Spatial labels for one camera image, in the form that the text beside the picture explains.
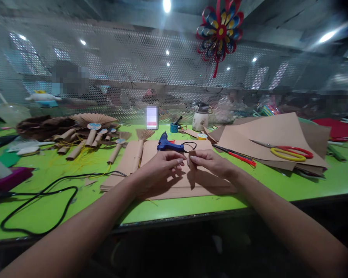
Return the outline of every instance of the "ceiling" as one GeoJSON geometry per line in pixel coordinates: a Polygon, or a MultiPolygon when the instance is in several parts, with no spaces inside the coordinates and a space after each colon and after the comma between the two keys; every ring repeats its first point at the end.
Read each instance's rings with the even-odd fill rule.
{"type": "MultiPolygon", "coordinates": [[[[30,10],[194,34],[204,8],[215,7],[216,2],[171,0],[171,11],[166,14],[162,0],[0,0],[0,11],[30,10]]],[[[348,28],[329,42],[317,44],[324,34],[348,21],[348,16],[338,9],[338,2],[345,1],[242,0],[243,39],[346,57],[348,28]]]]}

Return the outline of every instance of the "blue cup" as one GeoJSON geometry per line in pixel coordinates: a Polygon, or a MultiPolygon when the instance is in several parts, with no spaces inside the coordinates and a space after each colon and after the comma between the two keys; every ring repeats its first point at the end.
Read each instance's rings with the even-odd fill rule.
{"type": "Polygon", "coordinates": [[[170,132],[171,133],[177,133],[178,129],[181,129],[181,128],[182,128],[181,125],[176,125],[175,123],[170,124],[170,132]]]}

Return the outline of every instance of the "green table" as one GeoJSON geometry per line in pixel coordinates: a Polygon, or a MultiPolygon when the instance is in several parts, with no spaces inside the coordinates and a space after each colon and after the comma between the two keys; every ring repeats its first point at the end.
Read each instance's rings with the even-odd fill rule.
{"type": "MultiPolygon", "coordinates": [[[[132,132],[133,136],[131,140],[137,140],[135,134],[136,128],[142,128],[142,126],[125,125],[120,130],[132,132]]],[[[169,129],[168,125],[161,125],[160,129],[150,139],[158,140],[161,134],[165,130],[169,131],[169,129]]],[[[0,132],[0,136],[10,133],[13,133],[13,131],[2,131],[0,132]]],[[[169,133],[169,139],[190,139],[190,136],[180,133],[169,133]]],[[[348,160],[348,149],[342,147],[336,148],[348,160]]],[[[6,147],[1,148],[0,154],[5,149],[6,147]]],[[[89,153],[82,154],[81,158],[77,161],[66,161],[65,156],[59,156],[55,150],[44,151],[44,156],[34,155],[21,158],[16,166],[34,167],[38,168],[38,170],[33,172],[33,177],[15,187],[13,191],[38,192],[61,176],[83,173],[105,173],[107,171],[106,161],[111,152],[109,147],[101,147],[98,151],[90,151],[89,153]]],[[[116,168],[123,153],[124,150],[122,149],[116,163],[112,165],[111,171],[116,168]]],[[[288,201],[348,194],[348,162],[341,163],[333,157],[326,157],[326,161],[331,165],[331,168],[325,172],[327,180],[312,181],[294,173],[290,177],[284,176],[280,172],[260,163],[258,163],[256,169],[252,169],[248,164],[234,157],[225,153],[221,155],[249,172],[260,182],[288,201]]],[[[99,177],[97,178],[97,182],[88,187],[84,186],[83,179],[64,180],[53,187],[53,190],[67,186],[77,186],[79,188],[76,200],[70,205],[65,220],[86,208],[102,195],[99,186],[105,179],[106,177],[104,176],[99,177]]],[[[21,227],[37,233],[48,230],[60,218],[72,194],[71,191],[37,199],[9,220],[7,227],[21,227]]],[[[25,199],[27,198],[18,197],[13,200],[6,199],[0,203],[0,222],[22,204],[25,199]]],[[[227,210],[240,210],[247,206],[248,204],[245,200],[238,195],[155,200],[154,203],[150,201],[134,202],[120,217],[117,230],[123,229],[126,226],[141,227],[144,223],[151,223],[152,221],[160,221],[162,219],[168,222],[168,219],[188,218],[188,215],[193,217],[194,215],[206,215],[214,212],[222,213],[227,210]]],[[[20,232],[3,232],[0,229],[0,242],[6,239],[18,240],[23,237],[26,237],[26,234],[20,232]]]]}

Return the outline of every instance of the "hand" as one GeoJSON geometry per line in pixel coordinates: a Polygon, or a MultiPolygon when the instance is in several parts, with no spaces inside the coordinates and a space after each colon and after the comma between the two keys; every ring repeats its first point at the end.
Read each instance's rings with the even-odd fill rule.
{"type": "Polygon", "coordinates": [[[147,191],[158,181],[176,175],[182,176],[183,161],[186,157],[176,151],[159,151],[149,162],[139,168],[134,175],[139,175],[143,181],[140,193],[147,191]]]}
{"type": "Polygon", "coordinates": [[[190,156],[191,161],[195,168],[197,166],[203,166],[212,172],[214,175],[229,179],[233,174],[237,172],[238,167],[232,164],[229,160],[216,154],[213,150],[195,150],[190,156]]]}

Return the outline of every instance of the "plush doll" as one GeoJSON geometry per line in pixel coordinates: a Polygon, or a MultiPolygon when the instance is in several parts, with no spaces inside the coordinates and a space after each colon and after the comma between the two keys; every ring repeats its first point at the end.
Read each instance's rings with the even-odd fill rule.
{"type": "Polygon", "coordinates": [[[56,97],[54,95],[48,94],[45,91],[42,90],[36,90],[34,94],[32,94],[30,97],[25,98],[26,100],[34,100],[36,101],[41,107],[57,107],[58,104],[56,100],[62,100],[59,97],[56,97]]]}

